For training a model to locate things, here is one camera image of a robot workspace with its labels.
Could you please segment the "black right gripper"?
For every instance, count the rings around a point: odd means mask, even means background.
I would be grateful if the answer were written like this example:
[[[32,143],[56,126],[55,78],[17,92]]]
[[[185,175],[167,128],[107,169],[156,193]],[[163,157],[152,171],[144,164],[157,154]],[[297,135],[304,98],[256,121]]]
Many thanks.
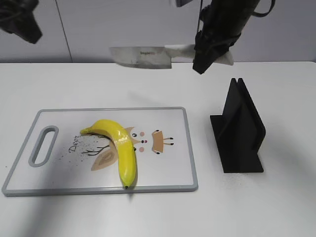
[[[200,14],[203,22],[195,40],[193,70],[200,75],[229,50],[230,40],[240,37],[258,0],[213,0]]]

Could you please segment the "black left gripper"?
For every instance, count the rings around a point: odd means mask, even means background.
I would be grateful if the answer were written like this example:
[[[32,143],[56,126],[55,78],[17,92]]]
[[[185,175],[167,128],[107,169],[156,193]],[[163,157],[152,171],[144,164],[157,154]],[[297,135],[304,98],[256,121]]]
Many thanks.
[[[0,29],[15,34],[26,42],[36,44],[42,37],[33,13],[38,4],[38,0],[2,0]]]

